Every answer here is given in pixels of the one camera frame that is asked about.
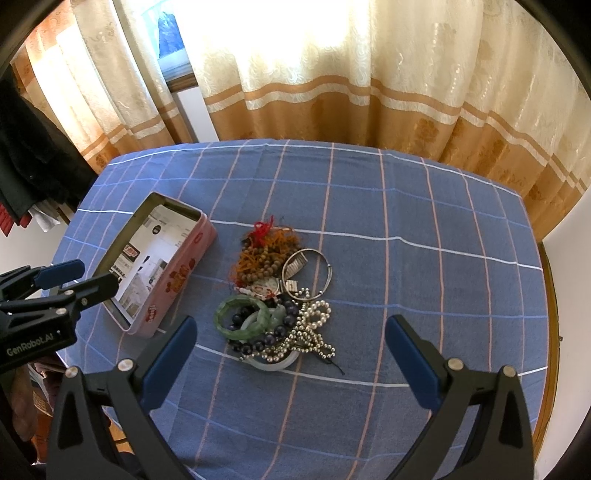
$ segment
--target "cream curtain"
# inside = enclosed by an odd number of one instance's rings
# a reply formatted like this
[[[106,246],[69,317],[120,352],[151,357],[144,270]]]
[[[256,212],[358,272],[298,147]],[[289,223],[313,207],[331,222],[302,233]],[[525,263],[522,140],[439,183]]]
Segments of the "cream curtain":
[[[336,141],[439,160],[521,193],[539,239],[589,186],[591,102],[514,0],[176,9],[221,140]]]
[[[66,0],[12,62],[23,96],[97,172],[124,153],[191,141],[139,20],[125,0]]]

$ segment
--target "paper inside box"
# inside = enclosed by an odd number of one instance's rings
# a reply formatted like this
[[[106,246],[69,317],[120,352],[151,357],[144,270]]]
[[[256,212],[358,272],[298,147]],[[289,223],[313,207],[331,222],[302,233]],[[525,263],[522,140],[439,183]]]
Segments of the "paper inside box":
[[[119,280],[115,296],[130,323],[148,299],[173,255],[197,222],[158,205],[125,245],[110,269]]]

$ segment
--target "open tin box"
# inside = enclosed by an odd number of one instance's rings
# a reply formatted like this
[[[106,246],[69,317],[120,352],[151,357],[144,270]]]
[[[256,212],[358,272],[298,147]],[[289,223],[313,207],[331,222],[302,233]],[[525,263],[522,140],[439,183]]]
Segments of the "open tin box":
[[[201,210],[148,195],[94,272],[119,280],[117,295],[104,302],[117,325],[130,335],[154,335],[216,234]]]

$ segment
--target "screw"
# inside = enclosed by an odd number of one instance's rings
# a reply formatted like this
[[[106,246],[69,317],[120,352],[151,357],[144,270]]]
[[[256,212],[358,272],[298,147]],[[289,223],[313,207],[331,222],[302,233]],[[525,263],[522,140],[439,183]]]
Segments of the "screw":
[[[507,377],[509,377],[509,378],[513,378],[514,376],[516,376],[516,375],[517,375],[517,372],[515,371],[515,368],[513,368],[513,367],[512,367],[512,366],[510,366],[510,365],[505,365],[505,366],[503,367],[503,373],[504,373],[504,374],[505,374]]]
[[[128,372],[133,367],[134,367],[134,361],[129,358],[125,358],[117,364],[117,368],[122,372]]]
[[[464,368],[464,362],[462,362],[459,358],[450,358],[447,361],[447,366],[452,370],[459,372],[462,368]]]
[[[78,375],[78,367],[70,367],[68,370],[66,370],[65,375],[67,378],[74,378],[76,375]]]

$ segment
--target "black jacket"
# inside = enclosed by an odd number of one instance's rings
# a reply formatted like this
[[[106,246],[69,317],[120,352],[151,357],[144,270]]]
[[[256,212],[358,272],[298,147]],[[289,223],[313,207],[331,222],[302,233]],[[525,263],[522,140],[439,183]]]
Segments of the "black jacket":
[[[5,75],[0,80],[0,201],[13,219],[47,198],[77,206],[96,178],[70,140]]]

